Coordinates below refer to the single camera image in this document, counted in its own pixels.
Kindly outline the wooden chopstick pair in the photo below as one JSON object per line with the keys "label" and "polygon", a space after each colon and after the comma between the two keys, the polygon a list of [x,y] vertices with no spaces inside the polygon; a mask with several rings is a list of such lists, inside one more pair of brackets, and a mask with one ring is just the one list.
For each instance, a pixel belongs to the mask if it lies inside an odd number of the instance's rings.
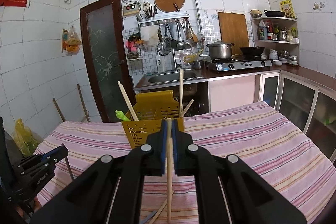
{"label": "wooden chopstick pair", "polygon": [[183,112],[183,80],[184,80],[184,71],[180,69],[179,71],[179,118],[182,117]]}
{"label": "wooden chopstick pair", "polygon": [[134,108],[133,108],[133,106],[132,106],[132,104],[130,102],[129,97],[127,96],[127,93],[125,91],[125,88],[123,87],[123,84],[121,84],[120,81],[118,81],[117,83],[118,83],[118,86],[119,86],[120,91],[122,93],[122,96],[123,96],[123,98],[124,98],[124,100],[126,102],[126,105],[127,105],[128,109],[129,109],[129,111],[131,113],[131,116],[132,116],[133,120],[134,121],[138,121],[138,117],[137,117],[137,115],[136,115],[136,113],[134,111]]}

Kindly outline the green frog handle fork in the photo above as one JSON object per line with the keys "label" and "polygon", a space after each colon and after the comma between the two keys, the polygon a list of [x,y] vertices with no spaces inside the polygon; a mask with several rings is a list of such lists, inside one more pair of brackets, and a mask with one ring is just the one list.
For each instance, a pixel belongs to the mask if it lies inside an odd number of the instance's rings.
{"label": "green frog handle fork", "polygon": [[130,119],[122,111],[116,110],[115,113],[118,119],[126,122],[130,121]]}

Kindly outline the long wooden chopstick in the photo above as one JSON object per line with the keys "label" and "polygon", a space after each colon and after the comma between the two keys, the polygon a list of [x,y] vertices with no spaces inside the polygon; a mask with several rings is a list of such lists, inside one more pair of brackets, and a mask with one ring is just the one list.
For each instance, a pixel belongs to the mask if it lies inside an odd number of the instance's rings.
{"label": "long wooden chopstick", "polygon": [[189,108],[191,107],[191,105],[193,104],[194,100],[192,99],[187,106],[183,109],[183,111],[181,112],[181,114],[179,114],[180,118],[183,118],[185,116],[185,114],[188,112]]}

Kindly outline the rectangular wooden cutting board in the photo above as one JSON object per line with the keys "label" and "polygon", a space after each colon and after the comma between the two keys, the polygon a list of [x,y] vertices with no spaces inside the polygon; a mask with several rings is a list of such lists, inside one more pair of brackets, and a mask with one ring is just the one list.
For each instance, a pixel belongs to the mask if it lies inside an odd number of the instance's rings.
{"label": "rectangular wooden cutting board", "polygon": [[245,15],[219,12],[219,27],[222,41],[234,43],[232,54],[242,54],[240,48],[249,47],[248,31]]}

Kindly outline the pink striped tablecloth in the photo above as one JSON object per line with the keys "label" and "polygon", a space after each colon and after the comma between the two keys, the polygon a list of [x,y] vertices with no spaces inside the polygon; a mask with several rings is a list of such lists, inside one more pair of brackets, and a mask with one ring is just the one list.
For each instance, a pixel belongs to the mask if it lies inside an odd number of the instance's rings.
{"label": "pink striped tablecloth", "polygon": [[[238,155],[312,223],[335,192],[335,167],[294,124],[265,102],[187,117],[185,131],[211,154]],[[64,122],[38,145],[46,153],[62,143],[74,177],[102,155],[120,157],[131,147],[120,123]],[[47,203],[71,182],[66,161],[38,194]]]}

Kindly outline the dark glass door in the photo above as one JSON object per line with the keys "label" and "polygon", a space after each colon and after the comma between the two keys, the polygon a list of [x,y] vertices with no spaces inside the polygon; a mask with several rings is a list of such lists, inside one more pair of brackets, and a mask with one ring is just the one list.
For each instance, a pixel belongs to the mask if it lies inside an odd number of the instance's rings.
{"label": "dark glass door", "polygon": [[122,84],[135,103],[124,46],[121,0],[99,0],[80,9],[80,29],[88,79],[103,122],[119,122],[116,111],[128,107]]}

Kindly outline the yellow plastic bag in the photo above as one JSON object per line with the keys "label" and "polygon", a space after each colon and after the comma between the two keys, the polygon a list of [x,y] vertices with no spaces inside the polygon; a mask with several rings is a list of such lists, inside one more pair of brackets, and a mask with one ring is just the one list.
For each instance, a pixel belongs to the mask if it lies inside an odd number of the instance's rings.
{"label": "yellow plastic bag", "polygon": [[33,136],[29,127],[26,127],[21,118],[15,122],[14,141],[24,157],[33,155],[39,141]]}

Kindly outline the wooden chopstick behind finger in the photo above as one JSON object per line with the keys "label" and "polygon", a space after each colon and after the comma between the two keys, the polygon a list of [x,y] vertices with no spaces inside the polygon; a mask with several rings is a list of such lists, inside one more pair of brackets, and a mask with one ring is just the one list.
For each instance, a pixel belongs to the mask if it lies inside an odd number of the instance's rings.
{"label": "wooden chopstick behind finger", "polygon": [[166,158],[167,158],[167,223],[171,222],[171,205],[173,195],[173,139],[172,139],[172,119],[167,120],[167,140],[166,140]]}

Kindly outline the orange hanging bag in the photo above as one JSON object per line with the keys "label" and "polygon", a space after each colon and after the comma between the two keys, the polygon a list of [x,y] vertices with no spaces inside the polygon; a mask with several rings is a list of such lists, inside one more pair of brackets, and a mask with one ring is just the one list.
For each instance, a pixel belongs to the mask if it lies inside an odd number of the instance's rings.
{"label": "orange hanging bag", "polygon": [[76,28],[71,26],[69,30],[63,29],[61,51],[67,55],[76,55],[81,47],[81,40],[76,32]]}

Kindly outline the white electric box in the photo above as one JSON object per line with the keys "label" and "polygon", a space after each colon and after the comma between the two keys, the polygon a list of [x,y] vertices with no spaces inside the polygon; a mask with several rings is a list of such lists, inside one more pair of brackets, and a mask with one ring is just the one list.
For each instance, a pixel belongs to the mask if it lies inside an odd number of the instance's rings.
{"label": "white electric box", "polygon": [[122,8],[123,16],[138,14],[140,11],[141,11],[141,5],[139,3],[126,5]]}

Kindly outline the glass door cabinet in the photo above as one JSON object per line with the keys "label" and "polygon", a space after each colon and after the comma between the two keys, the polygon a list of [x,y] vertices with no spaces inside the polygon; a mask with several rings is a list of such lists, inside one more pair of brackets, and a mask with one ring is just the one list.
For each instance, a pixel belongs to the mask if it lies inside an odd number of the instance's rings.
{"label": "glass door cabinet", "polygon": [[335,163],[335,92],[285,72],[256,76],[255,101],[264,101],[297,126]]}

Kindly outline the corner wall shelf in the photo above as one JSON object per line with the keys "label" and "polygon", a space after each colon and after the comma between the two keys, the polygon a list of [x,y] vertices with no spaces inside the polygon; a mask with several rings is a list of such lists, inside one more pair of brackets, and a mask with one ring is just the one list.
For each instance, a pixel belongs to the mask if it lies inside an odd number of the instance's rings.
{"label": "corner wall shelf", "polygon": [[253,43],[264,48],[262,56],[297,66],[300,46],[297,18],[278,10],[253,9],[249,13]]}

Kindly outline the yellow plastic utensil basket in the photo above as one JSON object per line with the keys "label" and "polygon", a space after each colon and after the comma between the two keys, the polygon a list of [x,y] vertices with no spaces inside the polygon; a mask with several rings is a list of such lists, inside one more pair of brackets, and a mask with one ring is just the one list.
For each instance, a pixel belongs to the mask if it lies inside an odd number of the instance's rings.
{"label": "yellow plastic utensil basket", "polygon": [[132,148],[145,144],[148,135],[159,132],[164,119],[176,119],[178,129],[185,129],[184,121],[179,117],[179,103],[174,99],[172,90],[139,93],[133,109],[138,121],[133,119],[130,112],[125,114],[127,120],[121,121]]}

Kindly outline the black wok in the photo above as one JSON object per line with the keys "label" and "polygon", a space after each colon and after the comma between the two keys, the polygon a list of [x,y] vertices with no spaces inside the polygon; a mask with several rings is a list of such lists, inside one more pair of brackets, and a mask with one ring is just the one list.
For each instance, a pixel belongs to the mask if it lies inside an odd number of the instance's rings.
{"label": "black wok", "polygon": [[240,47],[244,58],[248,61],[258,61],[261,60],[262,53],[264,52],[264,47]]}

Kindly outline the steel cooking pot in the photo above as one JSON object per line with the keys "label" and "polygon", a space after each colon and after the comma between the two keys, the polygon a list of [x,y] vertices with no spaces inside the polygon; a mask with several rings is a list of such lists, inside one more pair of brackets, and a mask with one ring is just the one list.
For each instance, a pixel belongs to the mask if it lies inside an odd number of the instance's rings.
{"label": "steel cooking pot", "polygon": [[234,43],[225,43],[221,40],[218,40],[217,42],[207,44],[206,46],[209,48],[210,59],[217,60],[230,59],[232,56],[232,47],[234,45]]}

